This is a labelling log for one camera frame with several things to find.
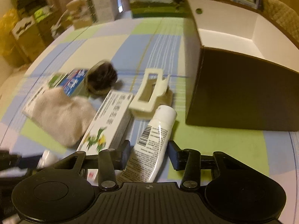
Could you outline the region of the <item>long white green box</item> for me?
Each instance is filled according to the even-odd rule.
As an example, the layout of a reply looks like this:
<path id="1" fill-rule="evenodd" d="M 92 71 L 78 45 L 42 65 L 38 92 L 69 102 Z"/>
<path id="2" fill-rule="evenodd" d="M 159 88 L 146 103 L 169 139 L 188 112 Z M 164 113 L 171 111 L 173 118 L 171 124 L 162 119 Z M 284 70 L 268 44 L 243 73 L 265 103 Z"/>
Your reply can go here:
<path id="1" fill-rule="evenodd" d="M 48 90 L 57 87 L 67 77 L 67 75 L 67 73 L 55 72 L 48 77 L 42 78 L 41 81 L 38 81 L 38 85 L 33 90 L 33 94 L 29 97 L 23 107 L 23 113 L 28 118 L 32 118 L 33 110 L 39 98 Z"/>

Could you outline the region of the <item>quilted beige chair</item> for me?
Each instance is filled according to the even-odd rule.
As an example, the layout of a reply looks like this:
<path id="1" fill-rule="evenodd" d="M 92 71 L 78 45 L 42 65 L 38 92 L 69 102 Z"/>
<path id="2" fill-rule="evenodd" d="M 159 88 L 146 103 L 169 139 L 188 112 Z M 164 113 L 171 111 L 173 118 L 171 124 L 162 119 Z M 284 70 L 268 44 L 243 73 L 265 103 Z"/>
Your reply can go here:
<path id="1" fill-rule="evenodd" d="M 298 41 L 299 19 L 295 10 L 279 0 L 260 0 L 259 10 Z"/>

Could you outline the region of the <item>small white bottle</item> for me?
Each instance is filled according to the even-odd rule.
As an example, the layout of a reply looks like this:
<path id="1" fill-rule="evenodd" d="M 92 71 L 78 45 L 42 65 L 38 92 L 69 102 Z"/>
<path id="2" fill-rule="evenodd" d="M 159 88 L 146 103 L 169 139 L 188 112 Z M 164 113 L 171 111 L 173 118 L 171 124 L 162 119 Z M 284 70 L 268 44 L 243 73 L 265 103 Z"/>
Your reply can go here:
<path id="1" fill-rule="evenodd" d="M 46 168 L 48 166 L 51 166 L 52 164 L 59 161 L 59 158 L 50 152 L 49 150 L 45 150 L 41 156 L 41 158 L 38 161 L 37 169 Z"/>

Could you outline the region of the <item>brown storage box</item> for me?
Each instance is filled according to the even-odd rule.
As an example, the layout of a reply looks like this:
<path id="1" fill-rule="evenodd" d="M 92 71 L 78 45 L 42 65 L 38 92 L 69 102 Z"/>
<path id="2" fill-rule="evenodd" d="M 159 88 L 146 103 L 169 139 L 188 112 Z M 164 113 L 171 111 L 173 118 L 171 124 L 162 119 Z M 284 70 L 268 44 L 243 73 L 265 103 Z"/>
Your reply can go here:
<path id="1" fill-rule="evenodd" d="M 298 43 L 256 9 L 186 0 L 186 124 L 298 130 Z"/>

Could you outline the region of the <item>blue gum blister pack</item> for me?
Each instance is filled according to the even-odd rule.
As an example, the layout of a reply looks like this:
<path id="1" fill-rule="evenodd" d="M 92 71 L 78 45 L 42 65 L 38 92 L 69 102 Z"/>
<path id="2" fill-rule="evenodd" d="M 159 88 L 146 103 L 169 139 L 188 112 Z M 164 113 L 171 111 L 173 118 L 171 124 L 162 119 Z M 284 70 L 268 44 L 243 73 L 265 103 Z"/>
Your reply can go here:
<path id="1" fill-rule="evenodd" d="M 63 88 L 64 93 L 69 97 L 83 96 L 87 97 L 88 92 L 84 84 L 85 75 L 88 69 L 74 69 L 72 70 L 58 86 Z"/>

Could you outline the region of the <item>dark fuzzy scrunchie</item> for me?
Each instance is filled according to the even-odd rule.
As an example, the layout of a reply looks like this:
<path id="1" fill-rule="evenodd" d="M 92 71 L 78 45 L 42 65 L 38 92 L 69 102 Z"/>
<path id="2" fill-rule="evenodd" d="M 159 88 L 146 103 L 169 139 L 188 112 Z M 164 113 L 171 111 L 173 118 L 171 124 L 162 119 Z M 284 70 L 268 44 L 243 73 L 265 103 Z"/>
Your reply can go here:
<path id="1" fill-rule="evenodd" d="M 105 95 L 117 82 L 118 75 L 109 60 L 101 60 L 85 75 L 84 85 L 93 95 Z"/>

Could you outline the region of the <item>white lotion tube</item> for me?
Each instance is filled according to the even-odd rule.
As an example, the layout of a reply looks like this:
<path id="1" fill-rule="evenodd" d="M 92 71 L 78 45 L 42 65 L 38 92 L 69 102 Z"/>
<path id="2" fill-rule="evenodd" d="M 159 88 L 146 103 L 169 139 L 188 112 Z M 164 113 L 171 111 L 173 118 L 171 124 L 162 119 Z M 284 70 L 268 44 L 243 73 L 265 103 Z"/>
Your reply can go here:
<path id="1" fill-rule="evenodd" d="M 134 145 L 125 169 L 117 176 L 118 184 L 153 182 L 163 163 L 177 112 L 159 106 Z"/>

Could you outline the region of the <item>cream plastic hair claw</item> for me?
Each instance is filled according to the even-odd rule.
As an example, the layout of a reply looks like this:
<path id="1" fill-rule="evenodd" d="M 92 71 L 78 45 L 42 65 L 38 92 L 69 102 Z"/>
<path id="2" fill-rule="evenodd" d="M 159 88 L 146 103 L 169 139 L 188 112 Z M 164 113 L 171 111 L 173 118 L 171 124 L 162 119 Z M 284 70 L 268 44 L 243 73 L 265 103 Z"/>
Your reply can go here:
<path id="1" fill-rule="evenodd" d="M 129 105 L 134 118 L 150 120 L 160 105 L 172 105 L 173 91 L 169 81 L 170 75 L 165 77 L 163 69 L 145 69 L 141 85 Z"/>

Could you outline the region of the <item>beige white carton box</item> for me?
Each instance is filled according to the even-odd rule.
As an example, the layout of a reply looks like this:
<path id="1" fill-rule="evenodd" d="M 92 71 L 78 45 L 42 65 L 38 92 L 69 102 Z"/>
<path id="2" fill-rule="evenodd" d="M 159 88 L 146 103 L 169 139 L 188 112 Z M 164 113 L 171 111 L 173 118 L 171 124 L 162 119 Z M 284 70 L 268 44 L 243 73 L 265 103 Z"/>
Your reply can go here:
<path id="1" fill-rule="evenodd" d="M 115 21 L 118 0 L 73 0 L 66 5 L 75 29 Z"/>

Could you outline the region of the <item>stacked cardboard boxes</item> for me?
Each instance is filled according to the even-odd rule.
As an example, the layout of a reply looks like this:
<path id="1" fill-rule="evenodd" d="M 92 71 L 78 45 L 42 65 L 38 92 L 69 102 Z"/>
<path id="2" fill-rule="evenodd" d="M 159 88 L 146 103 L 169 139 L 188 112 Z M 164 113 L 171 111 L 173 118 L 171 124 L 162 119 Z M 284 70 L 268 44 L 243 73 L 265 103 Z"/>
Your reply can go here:
<path id="1" fill-rule="evenodd" d="M 12 29 L 24 57 L 33 62 L 53 41 L 51 29 L 62 13 L 47 0 L 10 0 L 20 21 Z"/>

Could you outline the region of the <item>white green medicine box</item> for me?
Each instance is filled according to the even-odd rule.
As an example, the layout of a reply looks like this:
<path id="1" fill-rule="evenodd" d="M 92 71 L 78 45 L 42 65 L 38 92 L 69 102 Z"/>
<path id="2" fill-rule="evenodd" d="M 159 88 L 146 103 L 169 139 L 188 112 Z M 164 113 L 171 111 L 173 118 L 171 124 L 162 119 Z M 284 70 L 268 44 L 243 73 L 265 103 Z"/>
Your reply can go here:
<path id="1" fill-rule="evenodd" d="M 133 98 L 133 93 L 111 90 L 77 150 L 84 151 L 87 155 L 96 155 L 102 150 L 117 148 L 132 117 L 129 105 Z"/>

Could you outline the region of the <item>beige sock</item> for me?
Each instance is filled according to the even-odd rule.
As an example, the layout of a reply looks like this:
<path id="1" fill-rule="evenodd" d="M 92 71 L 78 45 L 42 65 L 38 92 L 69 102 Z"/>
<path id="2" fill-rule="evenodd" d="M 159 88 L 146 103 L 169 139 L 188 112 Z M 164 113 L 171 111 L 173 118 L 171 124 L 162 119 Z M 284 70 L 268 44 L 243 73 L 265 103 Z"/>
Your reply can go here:
<path id="1" fill-rule="evenodd" d="M 62 87 L 45 92 L 37 101 L 32 120 L 65 147 L 73 147 L 87 131 L 96 110 L 81 96 L 69 97 Z"/>

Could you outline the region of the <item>yellow plastic bag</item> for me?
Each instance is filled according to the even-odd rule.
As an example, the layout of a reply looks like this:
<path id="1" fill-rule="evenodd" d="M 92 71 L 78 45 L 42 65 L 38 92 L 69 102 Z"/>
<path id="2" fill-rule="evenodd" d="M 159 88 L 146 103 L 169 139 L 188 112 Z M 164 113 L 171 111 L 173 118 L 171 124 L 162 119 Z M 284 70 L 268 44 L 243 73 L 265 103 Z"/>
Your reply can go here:
<path id="1" fill-rule="evenodd" d="M 15 38 L 11 33 L 18 21 L 19 16 L 16 9 L 8 10 L 1 17 L 1 56 L 14 68 L 20 67 L 23 62 L 16 48 Z"/>

